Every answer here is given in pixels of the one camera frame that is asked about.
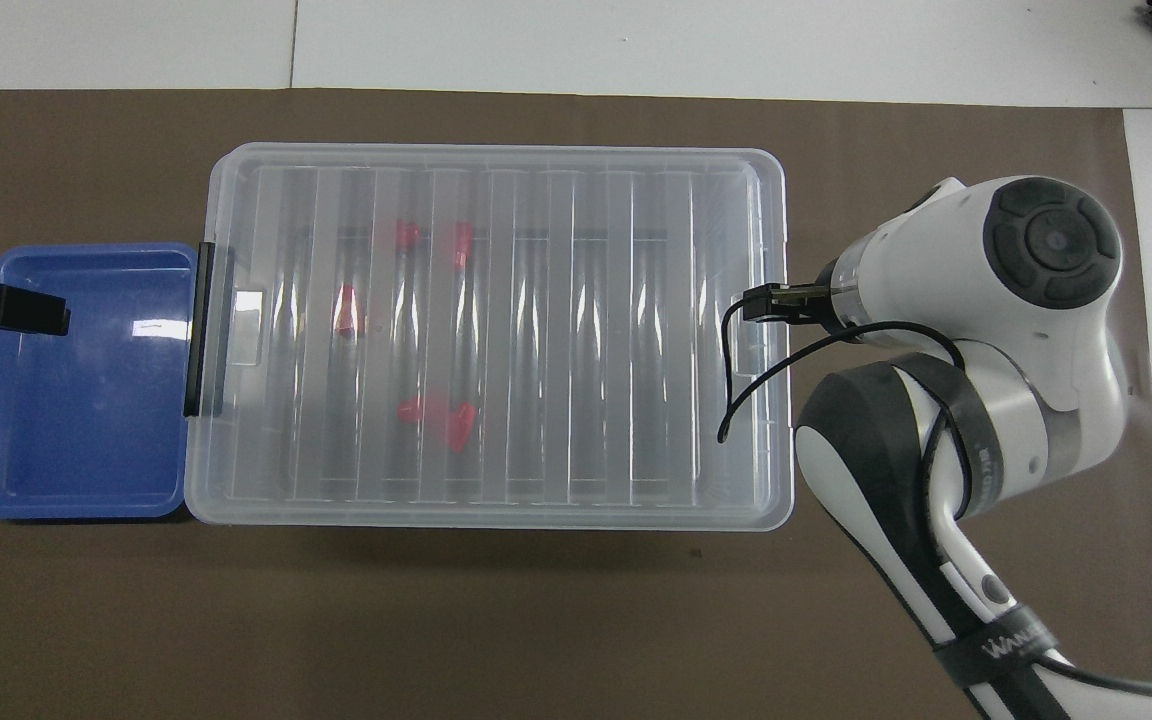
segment red plastic piece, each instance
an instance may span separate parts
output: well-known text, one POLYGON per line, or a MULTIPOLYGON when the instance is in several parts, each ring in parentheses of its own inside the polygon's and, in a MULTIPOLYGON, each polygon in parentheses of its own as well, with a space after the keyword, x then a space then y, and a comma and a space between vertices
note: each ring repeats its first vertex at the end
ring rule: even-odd
POLYGON ((470 252, 473 251, 473 223, 456 223, 456 270, 464 270, 470 264, 470 252))
POLYGON ((341 338, 353 338, 356 333, 366 332, 366 318, 358 309, 358 300, 353 291, 353 285, 340 286, 333 327, 341 338))
POLYGON ((420 243, 420 226, 397 220, 397 250, 411 250, 420 243))
MULTIPOLYGON (((419 395, 408 397, 397 404, 397 418, 404 423, 420 423, 425 419, 425 401, 419 395)), ((473 434, 475 420, 479 418, 479 409, 462 402, 454 414, 447 418, 447 447, 452 452, 462 452, 473 434)))
POLYGON ((479 416, 477 407, 462 402, 461 407, 457 407, 456 414, 448 419, 447 446, 452 447, 453 452, 465 449, 467 442, 470 442, 470 433, 473 432, 473 420, 477 416, 479 416))

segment container lid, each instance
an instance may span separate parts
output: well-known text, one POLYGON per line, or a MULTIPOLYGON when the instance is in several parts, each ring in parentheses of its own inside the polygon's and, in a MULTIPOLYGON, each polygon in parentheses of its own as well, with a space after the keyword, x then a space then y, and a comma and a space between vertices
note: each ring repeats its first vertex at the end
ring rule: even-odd
MULTIPOLYGON (((234 524, 765 530, 788 381, 727 444, 719 325, 783 281, 758 150, 234 150, 185 501, 234 524)), ((785 329, 732 332, 736 389, 785 329)))
POLYGON ((63 297, 69 332, 0 331, 0 520, 153 518, 182 501, 196 252, 17 247, 0 283, 63 297))

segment black circular cap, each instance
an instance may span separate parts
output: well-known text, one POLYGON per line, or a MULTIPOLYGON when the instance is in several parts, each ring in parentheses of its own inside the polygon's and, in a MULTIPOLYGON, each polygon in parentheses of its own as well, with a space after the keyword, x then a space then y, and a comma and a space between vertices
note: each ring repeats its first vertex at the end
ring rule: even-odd
POLYGON ((995 190, 984 255, 1016 297, 1053 310, 1084 306, 1114 285, 1119 232, 1100 202, 1055 179, 1026 177, 995 190))
POLYGON ((1096 252, 1096 232, 1070 210, 1047 210, 1025 228, 1029 253, 1048 270, 1076 270, 1096 252))

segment black cable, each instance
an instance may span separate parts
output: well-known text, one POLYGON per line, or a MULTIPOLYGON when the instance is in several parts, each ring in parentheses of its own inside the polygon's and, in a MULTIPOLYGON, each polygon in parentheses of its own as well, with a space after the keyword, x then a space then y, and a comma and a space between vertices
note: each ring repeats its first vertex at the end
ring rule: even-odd
MULTIPOLYGON (((923 456, 918 460, 918 479, 922 486, 925 488, 932 479, 932 456, 937 454, 937 446, 941 445, 941 434, 952 424, 950 415, 941 407, 940 410, 935 411, 935 420, 932 423, 932 433, 927 435, 927 446, 923 447, 923 456)), ((954 513, 954 518, 958 518, 963 514, 964 507, 967 507, 968 500, 970 500, 970 493, 968 488, 970 487, 970 478, 972 478, 972 468, 968 464, 967 460, 963 457, 963 438, 958 437, 957 433, 950 433, 952 439, 954 439, 954 448, 958 454, 958 468, 963 470, 963 502, 960 502, 960 508, 954 513)), ((937 544, 937 553, 940 553, 940 543, 937 544)))
POLYGON ((756 300, 756 297, 742 297, 742 300, 733 302, 732 306, 728 306, 726 313, 723 313, 723 321, 721 329, 719 329, 719 336, 721 336, 723 347, 723 382, 727 384, 727 397, 723 401, 725 410, 727 407, 732 407, 732 333, 728 331, 732 326, 732 316, 736 314, 736 311, 741 310, 742 306, 749 305, 750 302, 755 302, 756 300))
MULTIPOLYGON (((722 343, 723 343, 723 374, 726 376, 726 381, 727 381, 727 411, 726 414, 723 414, 722 423, 718 424, 718 442, 727 441, 727 433, 728 430, 732 429, 733 416, 736 415, 736 411, 740 410, 740 407, 743 406, 745 401, 749 400, 749 397, 758 391, 758 388, 763 387, 765 382, 771 381, 771 379, 776 377, 776 374, 780 374, 782 370, 786 370, 791 364, 797 363, 797 361, 804 359, 804 357, 806 357, 808 355, 812 355, 814 351, 824 350, 824 348, 835 344, 836 342, 844 342, 847 340, 852 340, 852 338, 863 336, 863 334, 881 332, 881 331, 904 331, 915 334, 920 334, 920 336, 929 338, 929 340, 932 340, 933 342, 937 342, 937 344, 940 344, 946 351, 946 354, 950 356, 950 361, 952 363, 954 363, 954 366, 956 369, 963 370, 967 367, 967 364, 963 361, 963 353, 958 350, 958 348, 954 344, 954 341, 950 341, 950 339, 947 338, 946 334, 941 333, 940 331, 930 328, 927 327, 927 325, 922 325, 918 323, 907 323, 905 320, 882 320, 881 323, 852 325, 850 328, 844 328, 835 334, 831 334, 831 336, 823 338, 823 340, 814 341, 812 344, 801 348, 801 350, 786 357, 786 359, 781 359, 780 363, 772 365, 767 370, 764 370, 763 374, 756 377, 755 381, 750 382, 748 387, 742 389, 740 395, 737 395, 735 397, 735 401, 733 401, 732 353, 730 353, 730 347, 728 347, 727 327, 728 323, 730 323, 732 316, 735 314, 735 311, 740 309, 742 304, 744 304, 744 302, 745 302, 744 300, 737 301, 736 304, 728 306, 727 313, 723 313, 722 343)), ((940 424, 940 418, 937 418, 937 424, 940 424)))

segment blue bin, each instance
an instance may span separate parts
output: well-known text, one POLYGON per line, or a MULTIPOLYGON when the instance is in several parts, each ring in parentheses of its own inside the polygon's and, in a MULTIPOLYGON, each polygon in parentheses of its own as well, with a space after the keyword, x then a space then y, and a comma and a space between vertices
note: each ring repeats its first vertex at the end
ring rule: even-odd
POLYGON ((63 297, 69 333, 0 331, 0 520, 153 518, 182 501, 197 253, 18 247, 0 283, 63 297))

